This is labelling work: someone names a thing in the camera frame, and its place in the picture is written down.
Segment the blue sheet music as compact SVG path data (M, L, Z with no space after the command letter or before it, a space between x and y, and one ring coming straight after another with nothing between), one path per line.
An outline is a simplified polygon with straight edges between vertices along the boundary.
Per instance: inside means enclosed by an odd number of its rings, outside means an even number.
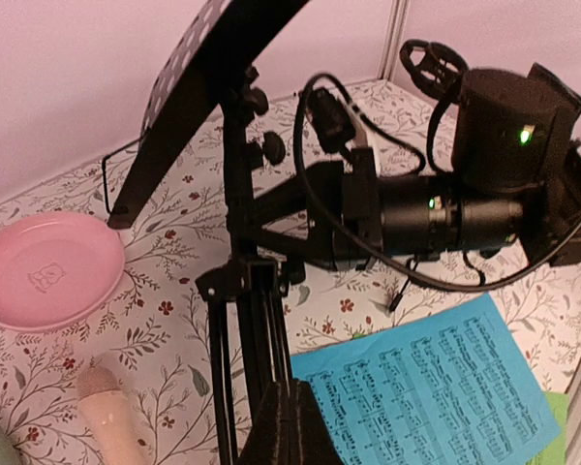
M525 464L561 432L488 294L291 366L346 464Z

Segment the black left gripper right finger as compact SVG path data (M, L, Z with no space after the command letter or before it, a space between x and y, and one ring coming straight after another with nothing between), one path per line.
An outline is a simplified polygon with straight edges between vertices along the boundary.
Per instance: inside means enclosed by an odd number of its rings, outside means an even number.
M290 384L290 464L342 464L311 385Z

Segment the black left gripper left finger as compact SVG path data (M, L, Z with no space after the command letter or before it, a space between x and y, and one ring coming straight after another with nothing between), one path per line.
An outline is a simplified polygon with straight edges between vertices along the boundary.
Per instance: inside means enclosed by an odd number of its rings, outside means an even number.
M271 383L265 390L256 420L237 464L290 463L290 399L286 383Z

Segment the pink plate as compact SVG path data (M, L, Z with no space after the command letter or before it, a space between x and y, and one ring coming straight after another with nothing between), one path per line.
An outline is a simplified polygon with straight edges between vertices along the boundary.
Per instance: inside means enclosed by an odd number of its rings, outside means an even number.
M69 211L39 213L0 230L0 326L44 332L98 309L125 266L119 233Z

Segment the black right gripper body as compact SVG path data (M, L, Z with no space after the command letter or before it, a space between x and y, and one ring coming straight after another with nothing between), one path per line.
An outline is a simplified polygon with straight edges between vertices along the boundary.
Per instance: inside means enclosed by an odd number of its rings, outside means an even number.
M499 251L522 229L519 201L481 196L449 175L379 176L372 149L350 154L350 171L341 161L316 162L305 177L341 224L389 258Z

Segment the aluminium right corner post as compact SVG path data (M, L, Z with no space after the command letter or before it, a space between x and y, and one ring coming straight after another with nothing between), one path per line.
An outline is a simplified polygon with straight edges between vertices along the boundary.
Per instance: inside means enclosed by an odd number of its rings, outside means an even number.
M394 80L410 4L410 0L392 1L378 70L380 79Z

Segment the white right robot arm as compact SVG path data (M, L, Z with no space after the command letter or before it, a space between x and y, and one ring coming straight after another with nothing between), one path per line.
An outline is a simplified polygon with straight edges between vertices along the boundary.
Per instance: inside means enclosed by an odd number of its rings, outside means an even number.
M531 263L581 262L581 157L571 139L581 97L545 68L526 76L460 66L439 81L420 77L437 100L426 149L430 174L379 174L373 149L355 135L325 88L306 113L322 149L318 162L256 198L243 233L325 269L365 265L378 254L433 261L446 251L491 257L520 242ZM459 108L451 167L436 167L438 125Z

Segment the black tripod shock-mount stand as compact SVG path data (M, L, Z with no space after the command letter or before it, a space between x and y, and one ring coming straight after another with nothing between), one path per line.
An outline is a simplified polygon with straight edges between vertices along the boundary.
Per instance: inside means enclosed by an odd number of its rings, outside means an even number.
M456 79L469 70L461 55L438 42L407 40L399 58L415 87L434 100L440 100Z

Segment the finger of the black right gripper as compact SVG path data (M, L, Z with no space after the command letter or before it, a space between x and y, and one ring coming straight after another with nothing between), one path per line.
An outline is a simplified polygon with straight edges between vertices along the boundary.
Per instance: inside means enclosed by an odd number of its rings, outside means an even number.
M264 227L307 210L303 183L294 175L256 195L249 206L249 226Z
M254 242L259 247L288 258L301 260L306 264L327 271L338 271L331 242L327 242L323 238L308 237L302 239L261 228L247 230L241 237Z

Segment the pink toy microphone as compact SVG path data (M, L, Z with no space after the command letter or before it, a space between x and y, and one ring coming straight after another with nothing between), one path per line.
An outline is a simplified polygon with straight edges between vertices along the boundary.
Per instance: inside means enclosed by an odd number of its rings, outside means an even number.
M104 464L145 464L127 396L103 366L83 370L76 380L78 409L95 438Z

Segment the green sheet music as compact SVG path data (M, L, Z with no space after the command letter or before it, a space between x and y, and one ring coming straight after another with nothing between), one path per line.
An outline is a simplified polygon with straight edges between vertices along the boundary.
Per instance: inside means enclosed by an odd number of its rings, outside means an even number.
M534 456L528 465L565 465L566 464L566 436L567 413L569 397L566 393L544 392L561 433L545 449Z

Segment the black music stand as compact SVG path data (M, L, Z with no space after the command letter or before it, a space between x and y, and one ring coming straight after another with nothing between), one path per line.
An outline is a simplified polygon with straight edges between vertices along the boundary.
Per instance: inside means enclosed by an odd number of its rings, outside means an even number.
M295 379L286 335L285 286L304 273L298 261L262 258L241 235L249 226L253 171L263 162L281 162L285 145L268 135L264 146L246 131L268 110L255 86L256 58L302 9L299 1L209 1L182 36L158 74L143 116L138 155L114 202L108 225L129 228L175 160L215 110L222 112L223 177L229 233L229 261L197 281L207 305L212 391L219 457L236 461L244 445L236 438L230 378L228 306L237 307L240 343L252 426L267 387Z

